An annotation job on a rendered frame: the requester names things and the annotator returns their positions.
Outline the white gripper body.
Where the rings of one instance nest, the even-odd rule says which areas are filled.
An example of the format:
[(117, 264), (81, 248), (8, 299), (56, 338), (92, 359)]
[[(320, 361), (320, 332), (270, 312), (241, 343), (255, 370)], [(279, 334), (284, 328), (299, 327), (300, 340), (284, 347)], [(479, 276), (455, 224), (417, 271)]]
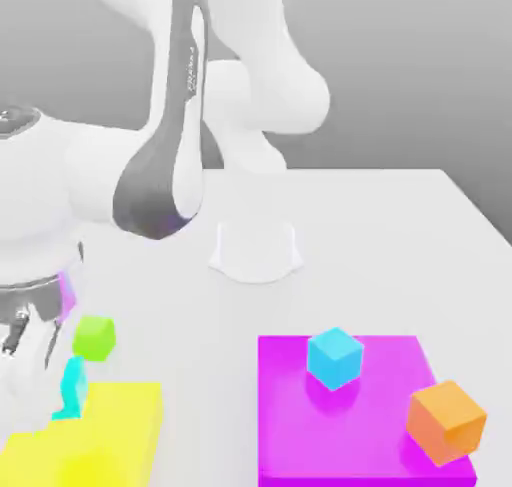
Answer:
[(32, 312), (13, 352), (0, 349), (0, 445), (15, 433), (45, 429), (61, 407), (66, 340), (54, 321)]

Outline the small turquoise cube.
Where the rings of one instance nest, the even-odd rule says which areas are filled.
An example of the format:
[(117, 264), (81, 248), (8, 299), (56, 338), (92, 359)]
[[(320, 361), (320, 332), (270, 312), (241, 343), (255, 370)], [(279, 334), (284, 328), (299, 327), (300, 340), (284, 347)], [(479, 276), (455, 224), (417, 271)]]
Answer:
[(85, 360), (82, 356), (71, 357), (60, 383), (63, 407), (52, 414), (52, 420), (76, 419), (82, 416), (88, 394)]

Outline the small green cube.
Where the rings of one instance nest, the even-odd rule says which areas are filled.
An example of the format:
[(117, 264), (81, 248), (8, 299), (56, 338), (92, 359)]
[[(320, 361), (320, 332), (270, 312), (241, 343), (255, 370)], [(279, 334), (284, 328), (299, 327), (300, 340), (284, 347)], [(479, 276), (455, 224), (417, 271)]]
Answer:
[(116, 345), (111, 318), (84, 315), (75, 330), (72, 352), (87, 361), (104, 362)]

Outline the small light blue cube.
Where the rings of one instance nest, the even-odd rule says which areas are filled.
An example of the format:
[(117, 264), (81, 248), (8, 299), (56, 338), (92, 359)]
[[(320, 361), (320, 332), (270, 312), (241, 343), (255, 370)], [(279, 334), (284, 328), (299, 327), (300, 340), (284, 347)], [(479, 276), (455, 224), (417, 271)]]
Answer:
[(329, 391), (336, 391), (361, 374), (364, 345), (334, 327), (312, 336), (307, 344), (307, 371)]

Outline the small orange cube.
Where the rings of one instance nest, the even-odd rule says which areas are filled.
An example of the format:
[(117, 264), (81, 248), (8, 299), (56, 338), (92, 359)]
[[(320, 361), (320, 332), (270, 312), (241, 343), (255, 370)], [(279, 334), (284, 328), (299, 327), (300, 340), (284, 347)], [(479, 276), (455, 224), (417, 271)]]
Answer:
[(437, 467), (473, 453), (487, 412), (456, 382), (437, 383), (411, 395), (406, 430)]

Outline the large yellow box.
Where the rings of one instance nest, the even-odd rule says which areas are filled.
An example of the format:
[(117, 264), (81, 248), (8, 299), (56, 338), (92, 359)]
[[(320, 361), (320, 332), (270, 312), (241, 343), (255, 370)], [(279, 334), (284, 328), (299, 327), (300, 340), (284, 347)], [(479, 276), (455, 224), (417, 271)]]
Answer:
[(148, 487), (162, 413), (159, 383), (92, 383), (80, 418), (9, 438), (0, 487)]

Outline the large magenta box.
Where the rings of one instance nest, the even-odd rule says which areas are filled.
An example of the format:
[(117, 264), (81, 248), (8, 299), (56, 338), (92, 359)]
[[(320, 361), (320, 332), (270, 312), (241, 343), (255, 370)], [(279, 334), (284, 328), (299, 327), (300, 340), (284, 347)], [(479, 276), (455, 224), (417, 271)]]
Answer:
[(258, 487), (474, 487), (469, 458), (435, 466), (406, 431), (434, 376), (414, 336), (361, 337), (358, 379), (329, 391), (305, 336), (258, 339)]

